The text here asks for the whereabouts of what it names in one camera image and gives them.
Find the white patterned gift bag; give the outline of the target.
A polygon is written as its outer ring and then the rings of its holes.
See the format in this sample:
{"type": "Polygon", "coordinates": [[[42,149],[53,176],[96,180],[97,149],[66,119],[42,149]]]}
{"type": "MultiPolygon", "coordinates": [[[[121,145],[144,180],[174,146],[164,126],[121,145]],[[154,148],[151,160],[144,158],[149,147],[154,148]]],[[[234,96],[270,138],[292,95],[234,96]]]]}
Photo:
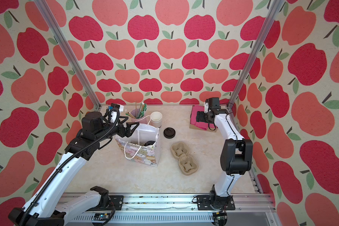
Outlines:
{"type": "Polygon", "coordinates": [[[131,137],[117,135],[115,140],[127,160],[158,166],[161,155],[159,128],[140,123],[131,137]]]}

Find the cardboard cup carrier stack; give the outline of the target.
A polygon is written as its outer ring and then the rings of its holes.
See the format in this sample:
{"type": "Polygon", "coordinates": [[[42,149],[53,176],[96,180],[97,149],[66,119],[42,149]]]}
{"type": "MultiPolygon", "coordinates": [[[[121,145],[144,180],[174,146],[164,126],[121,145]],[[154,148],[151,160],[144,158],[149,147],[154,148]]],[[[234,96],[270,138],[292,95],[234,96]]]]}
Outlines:
{"type": "Polygon", "coordinates": [[[171,146],[172,156],[179,161],[180,171],[186,175],[192,175],[197,172],[199,166],[195,158],[190,153],[190,148],[184,142],[178,142],[171,146]]]}

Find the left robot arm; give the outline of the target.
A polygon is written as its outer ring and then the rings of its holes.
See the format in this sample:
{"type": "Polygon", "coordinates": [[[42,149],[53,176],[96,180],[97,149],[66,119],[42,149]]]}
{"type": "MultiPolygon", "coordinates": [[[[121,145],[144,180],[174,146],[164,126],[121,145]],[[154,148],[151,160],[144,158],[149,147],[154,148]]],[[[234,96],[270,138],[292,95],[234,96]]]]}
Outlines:
{"type": "Polygon", "coordinates": [[[139,126],[128,122],[120,115],[120,109],[113,107],[103,115],[89,112],[82,118],[82,128],[65,148],[59,164],[34,196],[23,206],[14,208],[8,219],[16,226],[64,226],[86,211],[109,211],[102,225],[108,223],[116,212],[108,190],[94,186],[89,192],[63,207],[58,207],[69,184],[92,155],[103,148],[100,142],[110,143],[113,137],[131,137],[139,126]]]}

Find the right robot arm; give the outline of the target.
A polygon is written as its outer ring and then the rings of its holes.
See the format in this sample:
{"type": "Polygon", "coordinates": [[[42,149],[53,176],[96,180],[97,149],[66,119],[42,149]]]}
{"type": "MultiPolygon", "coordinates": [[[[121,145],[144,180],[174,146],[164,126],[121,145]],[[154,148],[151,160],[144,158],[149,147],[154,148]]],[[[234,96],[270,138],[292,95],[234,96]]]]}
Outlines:
{"type": "Polygon", "coordinates": [[[196,197],[198,210],[223,211],[226,208],[234,210],[231,191],[237,180],[251,169],[253,143],[250,139],[245,139],[236,129],[230,112],[226,108],[221,108],[219,98],[207,99],[204,111],[197,113],[196,121],[213,124],[225,139],[220,156],[223,172],[208,195],[196,197]]]}

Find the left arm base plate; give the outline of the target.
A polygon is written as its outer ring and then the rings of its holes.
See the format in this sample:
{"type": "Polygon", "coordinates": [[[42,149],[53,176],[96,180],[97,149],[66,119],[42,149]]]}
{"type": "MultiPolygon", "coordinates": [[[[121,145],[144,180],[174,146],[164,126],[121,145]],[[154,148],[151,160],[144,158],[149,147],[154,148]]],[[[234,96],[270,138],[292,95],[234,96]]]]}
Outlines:
{"type": "Polygon", "coordinates": [[[108,195],[107,197],[101,197],[99,204],[93,207],[93,211],[121,211],[123,205],[123,195],[108,195]]]}

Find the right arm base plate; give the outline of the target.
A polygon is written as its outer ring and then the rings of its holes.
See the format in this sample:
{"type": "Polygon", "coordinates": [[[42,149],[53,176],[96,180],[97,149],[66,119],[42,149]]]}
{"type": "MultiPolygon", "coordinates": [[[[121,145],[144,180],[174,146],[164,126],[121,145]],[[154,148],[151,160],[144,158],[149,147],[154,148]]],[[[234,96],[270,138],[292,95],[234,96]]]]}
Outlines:
{"type": "Polygon", "coordinates": [[[233,196],[220,197],[210,195],[197,195],[193,199],[193,203],[197,204],[197,208],[199,211],[235,210],[233,196]]]}

